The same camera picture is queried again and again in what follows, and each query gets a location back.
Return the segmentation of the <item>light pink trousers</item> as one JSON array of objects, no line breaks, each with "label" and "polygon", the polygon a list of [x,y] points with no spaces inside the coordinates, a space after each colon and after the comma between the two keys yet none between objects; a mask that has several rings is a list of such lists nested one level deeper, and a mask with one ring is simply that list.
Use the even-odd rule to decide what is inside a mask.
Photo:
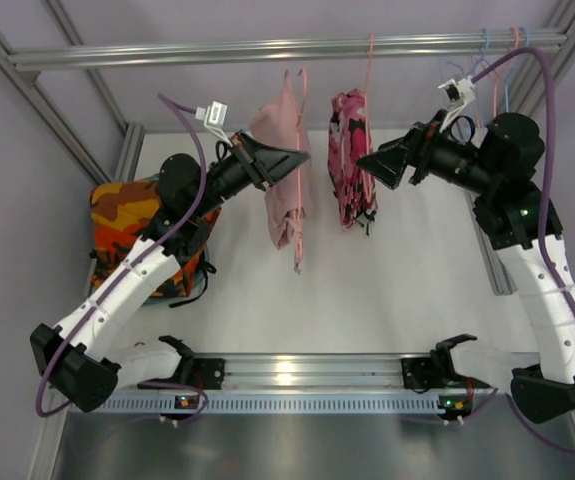
[{"label": "light pink trousers", "polygon": [[[285,72],[282,88],[249,123],[252,137],[281,149],[310,152],[304,124],[308,95],[307,72],[299,71],[302,91],[294,90],[291,75]],[[294,247],[294,271],[301,271],[304,257],[304,219],[312,214],[312,161],[292,171],[265,194],[269,235],[275,248]]]}]

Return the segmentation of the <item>orange camouflage trousers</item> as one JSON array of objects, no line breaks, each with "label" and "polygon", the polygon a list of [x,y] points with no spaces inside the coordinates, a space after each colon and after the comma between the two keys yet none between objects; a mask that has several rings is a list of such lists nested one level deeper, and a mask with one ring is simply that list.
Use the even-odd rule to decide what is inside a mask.
[{"label": "orange camouflage trousers", "polygon": [[132,235],[133,228],[138,227],[134,211],[145,202],[144,189],[134,181],[103,184],[90,195],[94,237],[91,257],[96,260],[90,280],[92,290],[114,272],[137,239]]}]

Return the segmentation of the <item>blue wire hanger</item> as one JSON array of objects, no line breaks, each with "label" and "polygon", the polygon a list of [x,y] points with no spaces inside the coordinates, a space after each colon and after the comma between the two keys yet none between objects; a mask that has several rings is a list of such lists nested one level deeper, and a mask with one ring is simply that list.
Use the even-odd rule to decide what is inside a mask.
[{"label": "blue wire hanger", "polygon": [[473,78],[477,69],[486,60],[491,44],[490,30],[483,28],[482,36],[484,44],[468,70],[463,69],[457,63],[445,62],[445,65],[449,64],[457,70],[457,75],[455,78],[445,80],[438,87],[448,99],[446,113],[439,128],[440,133],[449,132],[450,128],[458,122],[459,118],[463,116],[467,109],[477,109],[478,93]]}]

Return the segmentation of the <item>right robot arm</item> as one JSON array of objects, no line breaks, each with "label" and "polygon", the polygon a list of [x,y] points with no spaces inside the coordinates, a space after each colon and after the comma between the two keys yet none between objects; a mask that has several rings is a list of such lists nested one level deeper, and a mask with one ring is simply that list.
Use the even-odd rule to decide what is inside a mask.
[{"label": "right robot arm", "polygon": [[473,214],[510,275],[536,340],[539,360],[494,348],[470,334],[436,344],[431,355],[446,380],[473,378],[508,394],[530,422],[542,424],[575,410],[575,283],[568,270],[562,224],[555,208],[540,208],[543,189],[532,180],[545,152],[538,125],[502,113],[480,145],[456,140],[428,123],[358,160],[390,189],[406,168],[413,185],[429,175],[475,193]]}]

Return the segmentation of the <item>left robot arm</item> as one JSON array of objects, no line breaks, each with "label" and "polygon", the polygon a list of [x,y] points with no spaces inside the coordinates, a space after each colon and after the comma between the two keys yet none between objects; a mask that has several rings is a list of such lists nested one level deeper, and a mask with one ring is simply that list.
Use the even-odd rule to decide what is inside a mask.
[{"label": "left robot arm", "polygon": [[248,186],[264,190],[287,177],[310,155],[258,142],[243,131],[221,145],[208,164],[203,154],[175,154],[160,169],[161,205],[126,258],[74,312],[30,336],[42,375],[83,412],[96,410],[117,390],[148,382],[184,385],[192,351],[171,336],[114,350],[115,337],[164,282],[188,264],[208,240],[208,214]]}]

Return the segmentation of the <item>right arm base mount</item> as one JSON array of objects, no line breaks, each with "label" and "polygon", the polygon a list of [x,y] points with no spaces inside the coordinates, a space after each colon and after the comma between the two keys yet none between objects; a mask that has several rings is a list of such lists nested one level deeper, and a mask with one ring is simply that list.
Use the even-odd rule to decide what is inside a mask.
[{"label": "right arm base mount", "polygon": [[430,357],[409,357],[401,360],[404,388],[415,393],[449,386],[452,380],[439,360]]}]

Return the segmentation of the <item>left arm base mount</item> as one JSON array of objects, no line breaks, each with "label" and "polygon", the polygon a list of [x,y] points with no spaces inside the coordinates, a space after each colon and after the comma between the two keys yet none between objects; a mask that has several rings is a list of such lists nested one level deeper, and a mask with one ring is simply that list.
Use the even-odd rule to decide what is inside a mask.
[{"label": "left arm base mount", "polygon": [[226,360],[223,358],[190,358],[181,366],[182,384],[201,390],[220,390],[225,377]]}]

